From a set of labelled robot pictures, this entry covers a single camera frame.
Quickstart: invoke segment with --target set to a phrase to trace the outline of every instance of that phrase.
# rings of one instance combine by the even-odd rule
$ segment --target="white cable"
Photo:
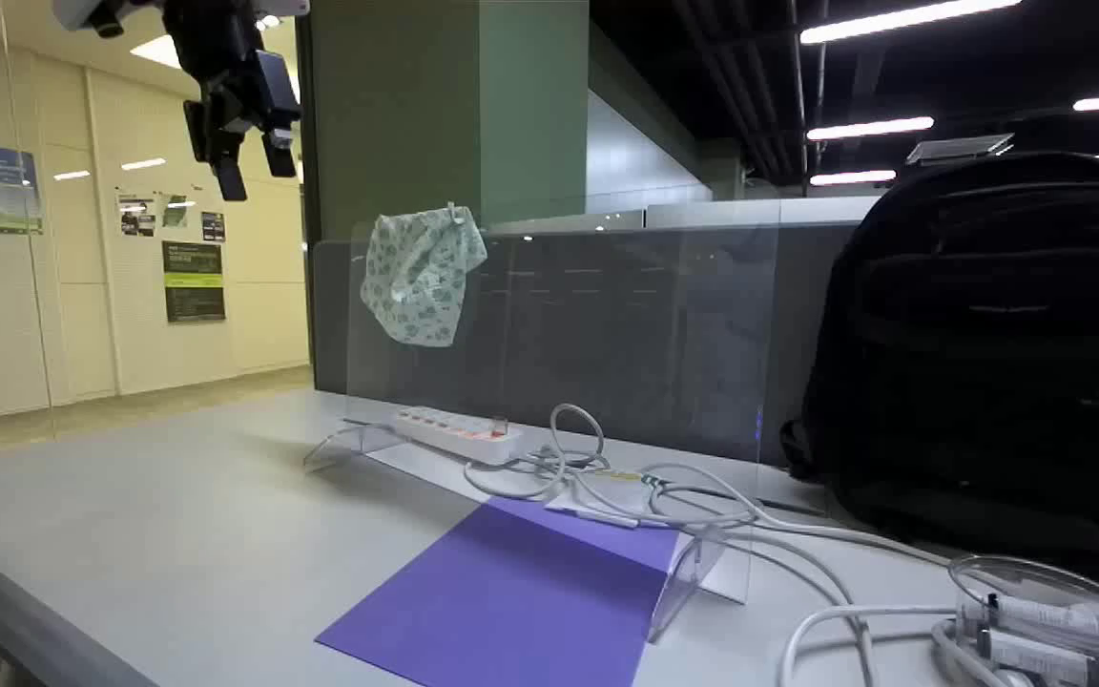
[[[530,477],[539,477],[535,488],[497,488],[497,483],[483,483],[475,472],[517,472],[516,464],[525,460],[525,458],[516,458],[516,460],[502,460],[502,464],[479,464],[479,460],[464,460],[463,464],[463,477],[475,488],[475,491],[487,491],[487,497],[502,497],[502,501],[552,501],[557,488],[559,488],[559,477],[541,477],[539,468],[525,468]]]
[[[760,529],[798,535],[798,537],[853,543],[853,544],[889,551],[889,552],[901,552],[901,556],[912,556],[912,560],[924,560],[924,566],[951,567],[951,556],[937,556],[929,551],[915,551],[915,544],[903,544],[903,543],[894,543],[894,537],[876,537],[876,535],[867,535],[867,529],[809,528],[809,523],[787,523],[787,520],[762,523]]]
[[[590,454],[571,454],[571,449],[559,448],[559,428],[557,428],[559,412],[578,414],[590,428],[590,436],[594,436],[594,449]],[[549,412],[549,448],[552,448],[552,458],[559,458],[559,460],[567,458],[571,464],[600,460],[604,458],[604,428],[582,403],[552,403],[552,412]]]
[[[778,515],[762,512],[755,501],[749,501],[732,479],[709,472],[709,468],[697,468],[697,464],[683,464],[683,460],[657,460],[650,468],[641,468],[650,479],[658,483],[658,472],[694,472],[700,479],[709,479],[716,491],[730,491],[745,512],[749,520],[735,520],[732,528],[740,523],[778,523]]]
[[[825,587],[819,579],[812,579],[812,577],[805,577],[800,567],[793,567],[791,560],[778,560],[778,556],[772,556],[772,552],[762,552],[762,551],[740,551],[740,552],[745,552],[745,556],[760,556],[760,560],[791,571],[793,579],[809,585],[809,587],[812,587],[819,600],[826,600],[830,607],[849,601],[849,600],[835,594],[830,587]]]
[[[800,567],[793,567],[793,566],[787,566],[787,560],[778,560],[778,556],[768,556],[768,552],[760,552],[760,551],[732,544],[732,543],[721,537],[726,551],[740,551],[740,552],[749,552],[749,556],[773,560],[773,566],[787,567],[791,577],[798,577],[798,579],[805,579],[809,587],[815,587],[830,607],[853,601],[849,587],[848,587],[825,560],[815,560],[812,552],[805,552],[805,551],[798,551],[798,544],[791,544],[791,543],[778,543],[778,537],[760,537],[760,543],[762,543],[762,544],[778,544],[778,551],[809,560],[812,567],[819,567],[819,571],[826,577],[826,585],[830,585],[835,593],[819,587],[812,577],[805,577]],[[848,624],[849,624],[849,632],[853,632],[853,640],[857,640],[853,650],[857,650],[861,683],[867,683],[867,687],[876,687],[870,624],[867,624],[861,618],[848,618]]]
[[[683,520],[683,515],[657,515],[657,512],[633,512],[633,506],[625,506],[625,502],[615,502],[609,497],[604,497],[604,488],[594,488],[590,479],[587,479],[587,472],[575,472],[575,488],[582,488],[590,501],[600,501],[604,506],[609,506],[609,512],[616,512],[616,515],[625,515],[625,520],[636,520],[641,528],[735,528],[740,520],[714,520],[714,515],[707,515],[707,520]]]
[[[915,607],[826,607],[809,615],[787,640],[782,666],[778,666],[778,687],[793,683],[793,657],[800,652],[800,640],[812,624],[830,623],[830,618],[867,618],[867,615],[960,615],[957,607],[937,607],[937,601],[915,601]]]

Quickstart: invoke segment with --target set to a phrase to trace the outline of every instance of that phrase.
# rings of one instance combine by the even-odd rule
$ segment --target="table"
[[[342,414],[390,403],[333,393],[183,412],[133,428],[0,449],[0,571],[162,687],[402,683],[312,638],[402,566],[441,537],[470,502],[380,464],[304,468],[310,448]],[[616,464],[707,460],[615,441]],[[782,501],[825,501],[773,468],[707,460],[755,477]],[[945,571],[844,543],[800,543],[857,601],[951,601]],[[825,601],[787,571],[753,566],[749,607],[697,594],[650,645],[641,687],[762,687],[791,629]],[[926,629],[901,618],[876,629]],[[812,645],[848,640],[844,624]],[[872,652],[886,683],[943,683],[926,640]],[[857,683],[853,652],[805,652],[798,683]]]

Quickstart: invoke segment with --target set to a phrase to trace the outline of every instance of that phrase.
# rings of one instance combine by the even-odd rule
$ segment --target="purple mat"
[[[318,640],[426,687],[630,687],[670,544],[492,501]]]

